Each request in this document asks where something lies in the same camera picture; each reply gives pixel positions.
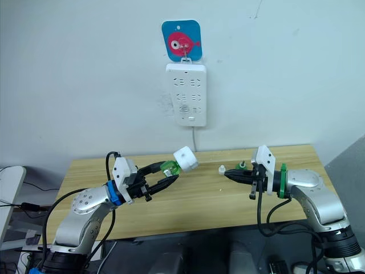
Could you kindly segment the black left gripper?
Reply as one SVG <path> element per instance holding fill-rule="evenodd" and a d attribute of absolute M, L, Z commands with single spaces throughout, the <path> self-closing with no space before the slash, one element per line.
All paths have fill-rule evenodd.
<path fill-rule="evenodd" d="M 161 161 L 139 168 L 137 173 L 132 174 L 127 178 L 127 192 L 131 199 L 145 198 L 145 200 L 149 202 L 152 200 L 151 195 L 168 188 L 179 178 L 179 175 L 168 176 L 159 180 L 155 185 L 149 187 L 145 176 L 160 172 L 161 165 L 164 163 L 165 161 Z"/>

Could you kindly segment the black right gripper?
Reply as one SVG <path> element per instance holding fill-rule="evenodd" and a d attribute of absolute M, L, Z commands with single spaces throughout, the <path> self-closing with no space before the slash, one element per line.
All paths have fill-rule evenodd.
<path fill-rule="evenodd" d="M 262 188 L 262 193 L 266 191 L 266 168 L 261 164 L 254 166 L 252 171 L 243 169 L 231 169 L 225 171 L 224 175 L 228 179 L 237 183 L 252 184 L 249 194 L 249 198 L 251 200 L 256 199 L 256 193 L 259 191 L 260 186 Z"/>

